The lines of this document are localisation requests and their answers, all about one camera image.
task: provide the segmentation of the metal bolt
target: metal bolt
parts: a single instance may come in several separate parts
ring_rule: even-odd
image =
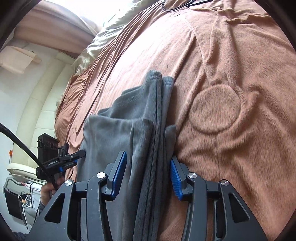
[[[65,185],[66,186],[71,186],[73,184],[73,181],[72,180],[66,180],[65,181]]]
[[[228,186],[229,185],[229,181],[227,181],[227,180],[224,179],[224,180],[221,181],[221,184],[224,185],[224,186]]]
[[[196,177],[197,177],[196,173],[194,173],[194,172],[190,172],[190,173],[188,174],[188,176],[189,176],[190,178],[196,178]]]
[[[104,178],[106,176],[106,173],[99,172],[96,176],[97,176],[97,178]]]

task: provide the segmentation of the round object under blanket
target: round object under blanket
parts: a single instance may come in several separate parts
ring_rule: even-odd
[[[239,116],[241,101],[228,85],[215,85],[194,99],[189,121],[200,132],[214,134],[229,128]]]

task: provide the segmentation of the orange blanket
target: orange blanket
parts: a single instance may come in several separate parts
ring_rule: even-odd
[[[87,116],[151,69],[176,80],[167,124],[177,126],[179,161],[206,180],[228,179],[274,240],[296,208],[296,54],[284,33],[251,0],[171,13],[157,2],[71,78],[58,139],[76,151]],[[180,240],[186,205],[169,191],[160,240]]]

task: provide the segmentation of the curtain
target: curtain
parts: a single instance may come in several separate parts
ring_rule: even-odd
[[[54,48],[76,58],[101,28],[58,4],[41,1],[16,26],[14,38]]]

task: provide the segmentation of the gray fleece fabric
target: gray fleece fabric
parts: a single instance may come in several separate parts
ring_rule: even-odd
[[[106,202],[114,241],[157,238],[169,179],[169,161],[176,141],[175,126],[165,127],[174,80],[150,71],[142,86],[124,91],[108,109],[84,123],[77,181],[104,171],[120,150],[127,152],[127,166],[119,195]],[[85,202],[81,235],[86,240]]]

